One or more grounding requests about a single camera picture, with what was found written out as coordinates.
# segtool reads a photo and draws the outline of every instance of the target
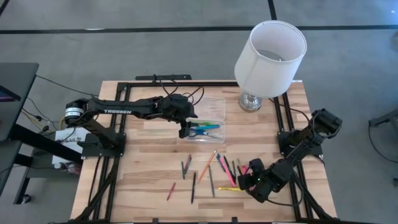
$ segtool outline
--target robotic arm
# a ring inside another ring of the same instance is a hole
[[[140,119],[162,118],[181,125],[180,138],[189,135],[190,122],[187,118],[197,118],[192,103],[186,96],[172,94],[140,99],[135,102],[99,100],[97,98],[79,99],[67,104],[65,122],[72,127],[83,127],[87,134],[82,156],[117,156],[123,154],[126,136],[116,133],[113,128],[105,128],[93,119],[98,114],[131,114]]]
[[[279,140],[285,158],[271,164],[268,169],[264,168],[260,159],[250,161],[252,173],[238,177],[239,187],[257,201],[265,202],[272,191],[279,192],[290,181],[294,167],[313,148],[320,146],[323,140],[336,136],[341,124],[342,120],[326,109],[316,110],[306,128]]]

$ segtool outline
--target wooden tabletop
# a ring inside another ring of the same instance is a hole
[[[99,98],[114,100],[117,83],[103,82]],[[196,87],[180,87],[178,92],[192,92],[195,89]],[[200,92],[195,94],[195,98],[200,97]],[[159,218],[160,222],[230,222],[231,217],[237,217],[240,222],[294,221],[292,207],[269,202],[259,203],[246,192],[217,190],[218,187],[230,187],[231,184],[216,158],[211,162],[216,197],[212,197],[210,178],[206,172],[202,181],[199,184],[197,182],[195,200],[191,204],[193,173],[196,172],[197,177],[201,174],[215,149],[222,156],[226,156],[230,164],[232,160],[236,162],[236,159],[248,164],[250,160],[260,158],[265,166],[269,166],[281,158],[276,141],[278,125],[274,105],[271,101],[264,100],[259,111],[244,112],[238,105],[240,93],[239,87],[205,88],[205,97],[222,97],[226,100],[226,139],[223,144],[186,142],[177,137],[178,124],[161,119],[144,121],[128,116],[125,130],[126,150],[119,165],[111,221],[150,222],[152,218]],[[310,116],[303,83],[293,83],[287,94],[292,108],[302,110]],[[161,87],[133,87],[130,101],[160,95],[166,95]],[[284,108],[281,109],[286,122]],[[297,129],[307,126],[301,114],[292,111],[292,115]],[[110,115],[102,114],[98,121],[109,126],[110,118]],[[192,155],[192,163],[186,179],[183,180],[181,161],[185,163],[189,154]],[[84,161],[71,218],[78,216],[87,206],[96,161],[97,158]],[[307,156],[303,160],[303,166],[309,191],[323,209],[335,217],[335,207],[323,164],[313,156]],[[99,168],[94,193],[100,170]],[[174,193],[166,201],[174,182]],[[277,202],[292,203],[289,185],[277,194],[271,193],[269,198]],[[101,204],[100,218],[104,216],[106,199],[107,195]],[[304,217],[303,203],[300,208]]]

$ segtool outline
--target white lamp shade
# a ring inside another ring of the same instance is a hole
[[[236,81],[251,95],[279,96],[289,88],[306,51],[305,37],[293,25],[282,21],[262,22],[251,31],[236,62]]]

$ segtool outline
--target silver lamp base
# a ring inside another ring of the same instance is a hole
[[[240,107],[247,112],[255,112],[260,109],[262,98],[243,92],[239,98]]]

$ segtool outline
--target yellow pen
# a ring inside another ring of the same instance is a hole
[[[233,190],[233,191],[243,191],[237,187],[219,187],[218,190]]]

